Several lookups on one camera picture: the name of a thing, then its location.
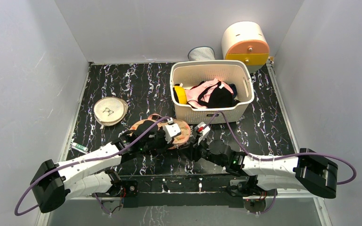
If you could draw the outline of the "orange floral bra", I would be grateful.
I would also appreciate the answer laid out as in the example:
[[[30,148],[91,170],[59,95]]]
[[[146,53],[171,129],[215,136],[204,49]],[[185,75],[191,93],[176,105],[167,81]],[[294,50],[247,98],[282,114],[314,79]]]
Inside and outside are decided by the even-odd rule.
[[[142,123],[144,123],[147,120],[155,122],[161,118],[162,118],[162,116],[159,114],[156,114],[156,113],[151,114],[147,119],[143,119],[143,120],[140,120],[140,121],[134,123],[129,130],[136,130],[139,125],[141,125]],[[185,145],[187,143],[189,137],[191,136],[191,128],[190,128],[189,124],[187,124],[183,120],[179,120],[179,119],[175,119],[175,118],[173,118],[173,122],[179,126],[179,128],[181,130],[181,134],[174,138],[173,145],[171,147],[169,147],[168,150],[176,149],[176,148],[179,148],[179,147]]]

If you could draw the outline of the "round beige mesh laundry bag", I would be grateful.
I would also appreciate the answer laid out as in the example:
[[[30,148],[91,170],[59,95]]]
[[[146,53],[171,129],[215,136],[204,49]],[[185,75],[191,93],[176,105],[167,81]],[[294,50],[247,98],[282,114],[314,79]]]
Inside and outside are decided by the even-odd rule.
[[[93,107],[95,119],[102,127],[116,125],[126,116],[127,111],[127,102],[116,97],[104,97]]]

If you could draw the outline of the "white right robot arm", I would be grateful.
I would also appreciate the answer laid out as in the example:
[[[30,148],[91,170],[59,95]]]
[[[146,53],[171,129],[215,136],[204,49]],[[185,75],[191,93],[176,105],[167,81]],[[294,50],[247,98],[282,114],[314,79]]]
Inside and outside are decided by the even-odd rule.
[[[209,144],[196,141],[185,155],[191,161],[204,159],[224,167],[233,176],[247,177],[247,182],[236,185],[246,195],[282,188],[302,189],[327,199],[336,197],[338,165],[308,148],[302,148],[298,156],[249,156],[221,140]]]

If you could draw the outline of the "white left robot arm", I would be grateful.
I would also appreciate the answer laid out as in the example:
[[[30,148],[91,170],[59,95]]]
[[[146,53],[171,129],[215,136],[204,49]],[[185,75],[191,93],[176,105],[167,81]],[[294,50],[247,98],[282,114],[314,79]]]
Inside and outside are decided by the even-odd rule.
[[[175,123],[160,125],[150,120],[129,130],[96,151],[69,161],[45,161],[30,185],[42,213],[59,208],[66,200],[90,195],[136,196],[138,183],[121,180],[113,170],[137,153],[165,151],[181,134]]]

